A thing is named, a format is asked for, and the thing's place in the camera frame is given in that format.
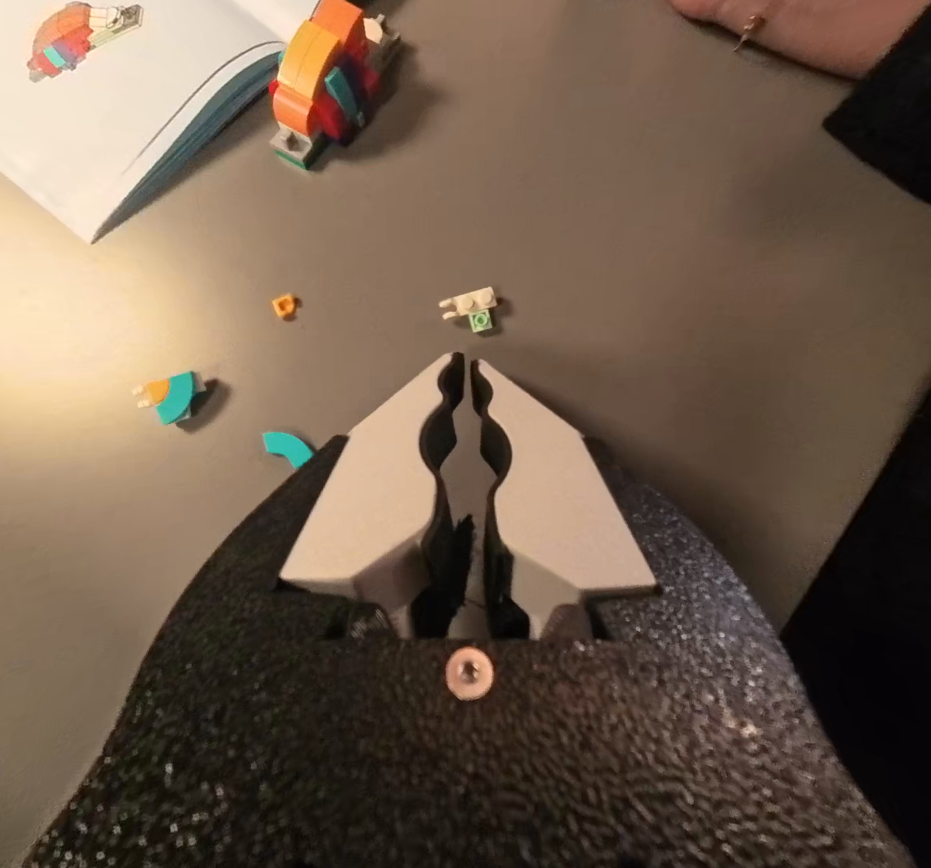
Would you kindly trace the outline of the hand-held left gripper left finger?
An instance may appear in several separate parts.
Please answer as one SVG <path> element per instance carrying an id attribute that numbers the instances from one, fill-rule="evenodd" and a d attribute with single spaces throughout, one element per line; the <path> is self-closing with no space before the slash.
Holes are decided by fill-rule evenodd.
<path id="1" fill-rule="evenodd" d="M 280 579 L 379 606 L 402 638 L 448 563 L 453 525 L 441 468 L 457 443 L 465 357 L 430 363 L 348 434 Z"/>

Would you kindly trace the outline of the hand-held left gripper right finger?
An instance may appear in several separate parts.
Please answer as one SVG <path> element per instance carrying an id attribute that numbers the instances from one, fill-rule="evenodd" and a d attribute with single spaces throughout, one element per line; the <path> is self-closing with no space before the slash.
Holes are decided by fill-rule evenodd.
<path id="1" fill-rule="evenodd" d="M 496 640 L 539 640 L 565 607 L 652 595 L 658 581 L 588 443 L 490 363 L 470 365 L 487 496 L 483 587 Z"/>

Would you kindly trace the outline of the white and green lego piece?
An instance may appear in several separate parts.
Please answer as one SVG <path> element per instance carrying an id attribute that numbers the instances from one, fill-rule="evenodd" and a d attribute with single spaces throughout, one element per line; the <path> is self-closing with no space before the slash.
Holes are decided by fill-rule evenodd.
<path id="1" fill-rule="evenodd" d="M 437 307 L 444 321 L 465 319 L 473 334 L 483 335 L 495 330 L 498 305 L 494 288 L 485 287 L 443 299 Z"/>

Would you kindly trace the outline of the teal and orange lego assembly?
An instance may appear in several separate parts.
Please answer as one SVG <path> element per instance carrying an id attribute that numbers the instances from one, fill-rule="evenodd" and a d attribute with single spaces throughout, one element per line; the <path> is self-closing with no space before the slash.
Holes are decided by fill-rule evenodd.
<path id="1" fill-rule="evenodd" d="M 152 409 L 163 426 L 192 417 L 198 397 L 206 392 L 200 373 L 185 371 L 134 386 L 131 395 L 138 409 Z"/>

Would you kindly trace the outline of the orange and red lego model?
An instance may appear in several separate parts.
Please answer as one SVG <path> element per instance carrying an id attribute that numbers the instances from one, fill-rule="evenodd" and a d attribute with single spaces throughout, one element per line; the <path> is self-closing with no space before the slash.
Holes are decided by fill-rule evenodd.
<path id="1" fill-rule="evenodd" d="M 275 154 L 308 171 L 330 145 L 348 145 L 378 106 L 382 79 L 401 48 L 383 14 L 321 0 L 280 55 L 269 84 Z"/>

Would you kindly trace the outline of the teal curved lego piece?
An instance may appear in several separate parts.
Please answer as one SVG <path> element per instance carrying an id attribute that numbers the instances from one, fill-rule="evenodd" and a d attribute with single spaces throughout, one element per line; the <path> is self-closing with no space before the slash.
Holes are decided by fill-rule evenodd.
<path id="1" fill-rule="evenodd" d="M 295 470 L 305 466 L 315 456 L 307 442 L 289 432 L 262 432 L 262 444 L 268 455 L 286 461 Z"/>

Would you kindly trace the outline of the person's right forearm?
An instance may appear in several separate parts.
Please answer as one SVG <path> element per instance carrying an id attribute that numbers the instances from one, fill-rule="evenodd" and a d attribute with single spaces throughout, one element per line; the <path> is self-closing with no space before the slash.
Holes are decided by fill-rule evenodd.
<path id="1" fill-rule="evenodd" d="M 825 132 L 929 202 L 929 0 L 771 0 L 760 20 L 762 46 L 854 82 Z"/>

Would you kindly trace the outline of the person's black clothing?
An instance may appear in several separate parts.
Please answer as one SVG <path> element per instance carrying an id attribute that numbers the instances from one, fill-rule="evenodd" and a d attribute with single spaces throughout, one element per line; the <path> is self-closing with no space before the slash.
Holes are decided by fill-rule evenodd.
<path id="1" fill-rule="evenodd" d="M 782 632 L 825 731 L 917 866 L 930 865 L 930 401 Z"/>

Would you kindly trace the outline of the lego instruction booklet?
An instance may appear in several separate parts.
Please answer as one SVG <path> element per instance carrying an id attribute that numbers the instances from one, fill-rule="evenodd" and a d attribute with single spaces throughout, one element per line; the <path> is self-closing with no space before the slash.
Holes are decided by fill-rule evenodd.
<path id="1" fill-rule="evenodd" d="M 321 0 L 1 0 L 3 176 L 89 243 L 262 93 Z"/>

